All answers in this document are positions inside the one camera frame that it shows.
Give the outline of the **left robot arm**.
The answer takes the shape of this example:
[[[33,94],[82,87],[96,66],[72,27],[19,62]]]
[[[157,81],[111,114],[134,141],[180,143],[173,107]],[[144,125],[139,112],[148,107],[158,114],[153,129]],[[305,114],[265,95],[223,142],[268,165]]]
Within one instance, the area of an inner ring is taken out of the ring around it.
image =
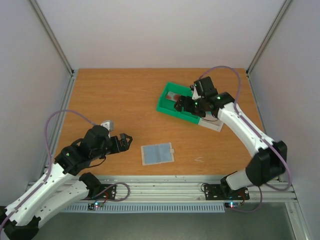
[[[67,189],[57,189],[95,160],[104,161],[108,155],[125,152],[133,138],[125,133],[111,136],[109,122],[90,128],[83,138],[64,147],[43,176],[21,197],[0,208],[0,229],[10,240],[31,240],[39,229],[61,210],[81,200],[115,201],[115,184],[103,185],[87,172]]]

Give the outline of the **beige leather card holder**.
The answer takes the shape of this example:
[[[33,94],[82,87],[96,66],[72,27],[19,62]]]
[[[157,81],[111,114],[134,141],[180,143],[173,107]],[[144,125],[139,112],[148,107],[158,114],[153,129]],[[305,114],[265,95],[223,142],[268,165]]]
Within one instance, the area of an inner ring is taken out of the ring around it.
[[[140,147],[140,150],[143,166],[171,163],[175,161],[175,150],[173,149],[171,142],[144,145]]]

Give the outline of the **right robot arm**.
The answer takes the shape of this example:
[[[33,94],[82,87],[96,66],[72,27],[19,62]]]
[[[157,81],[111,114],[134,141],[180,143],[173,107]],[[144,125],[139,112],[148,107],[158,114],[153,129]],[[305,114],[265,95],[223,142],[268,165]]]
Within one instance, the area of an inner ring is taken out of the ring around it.
[[[228,92],[218,93],[210,77],[196,80],[190,89],[192,96],[179,96],[175,110],[201,118],[210,112],[233,131],[251,156],[245,169],[221,179],[220,191],[225,198],[234,197],[241,188],[260,187],[287,171],[286,144],[276,142],[262,132]]]

